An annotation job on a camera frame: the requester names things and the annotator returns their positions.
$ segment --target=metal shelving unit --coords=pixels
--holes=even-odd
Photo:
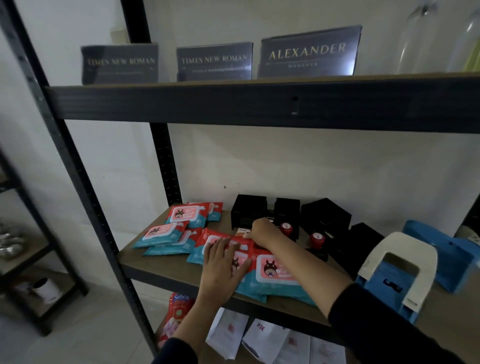
[[[124,0],[122,6],[131,41],[150,42],[142,1]],[[477,74],[54,87],[47,82],[12,0],[0,0],[0,16],[41,116],[154,354],[157,352],[154,333],[132,279],[195,296],[201,268],[187,264],[185,256],[141,257],[141,250],[130,249],[133,242],[121,251],[118,249],[65,119],[150,123],[169,205],[181,202],[181,194],[167,122],[480,133]],[[150,226],[159,221],[165,221],[165,214]],[[224,211],[222,220],[209,227],[230,233],[229,213]],[[479,281],[480,276],[476,275],[472,284]],[[436,289],[432,295],[436,302],[451,299]],[[462,305],[473,304],[469,303],[470,296],[467,298],[461,298]],[[235,294],[226,307],[341,343],[316,308],[289,298],[269,297],[267,304],[262,304]],[[450,333],[449,325],[462,318],[453,317],[442,329],[437,329],[432,324],[434,317],[449,315],[449,311],[442,312],[441,304],[438,307],[434,313],[427,311],[420,317],[419,327],[426,332]]]
[[[63,252],[57,238],[42,219],[32,199],[22,186],[20,178],[1,150],[0,168],[3,173],[5,173],[4,175],[0,175],[0,193],[15,190],[43,233],[43,237],[26,236],[28,248],[24,253],[11,260],[0,261],[0,289],[5,293],[9,304],[15,306],[23,317],[35,326],[41,335],[48,335],[51,331],[47,323],[50,316],[58,311],[59,308],[64,307],[65,303],[76,292],[80,291],[84,296],[87,295],[88,287]],[[67,274],[48,270],[39,271],[38,268],[32,267],[34,263],[50,252],[57,254],[63,266],[67,269]],[[52,277],[62,290],[62,297],[53,304],[45,305],[40,298],[32,294],[22,294],[13,288],[12,282],[15,278],[21,274],[28,275],[29,272],[32,273],[32,271],[37,272],[37,277]]]

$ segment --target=black box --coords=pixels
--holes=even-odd
[[[319,232],[337,238],[347,233],[351,218],[350,213],[328,198],[323,198],[302,205],[300,226],[309,235]]]
[[[177,48],[177,81],[251,80],[253,43]]]
[[[352,278],[356,278],[368,254],[384,238],[382,234],[361,222],[353,225],[346,235],[330,239],[325,244],[329,255]]]
[[[258,78],[351,76],[361,25],[262,39]]]
[[[281,223],[287,222],[293,227],[289,238],[293,241],[299,238],[300,222],[300,200],[292,198],[277,198],[273,210],[274,224],[279,227]]]
[[[267,214],[267,198],[251,194],[240,194],[233,204],[231,213],[232,230],[234,228],[251,229],[258,218]]]
[[[158,44],[82,47],[82,84],[158,82]]]

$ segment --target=cartoon character logo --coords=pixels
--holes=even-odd
[[[264,265],[264,272],[266,275],[269,277],[274,277],[276,276],[276,265],[275,265],[275,260],[269,263],[268,261]]]
[[[239,270],[239,259],[238,257],[232,260],[232,274]]]

